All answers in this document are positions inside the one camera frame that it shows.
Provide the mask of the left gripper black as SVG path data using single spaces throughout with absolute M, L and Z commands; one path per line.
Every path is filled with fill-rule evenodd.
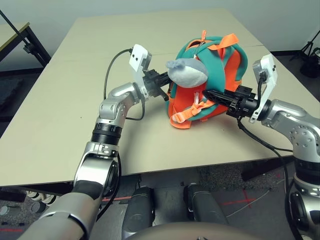
M 144 71 L 143 83 L 146 91 L 151 97 L 161 96 L 164 101 L 169 100 L 169 93 L 171 92 L 171 84 L 161 85 L 161 83 L 171 83 L 172 80 L 167 72 L 159 74 L 154 69 Z

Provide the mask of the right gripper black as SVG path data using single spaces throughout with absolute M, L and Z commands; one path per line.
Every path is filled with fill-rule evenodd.
M 252 92 L 252 89 L 239 85 L 235 91 L 225 90 L 220 92 L 209 89 L 202 94 L 211 102 L 227 107 L 226 114 L 234 118 L 251 117 L 259 107 L 259 98 Z

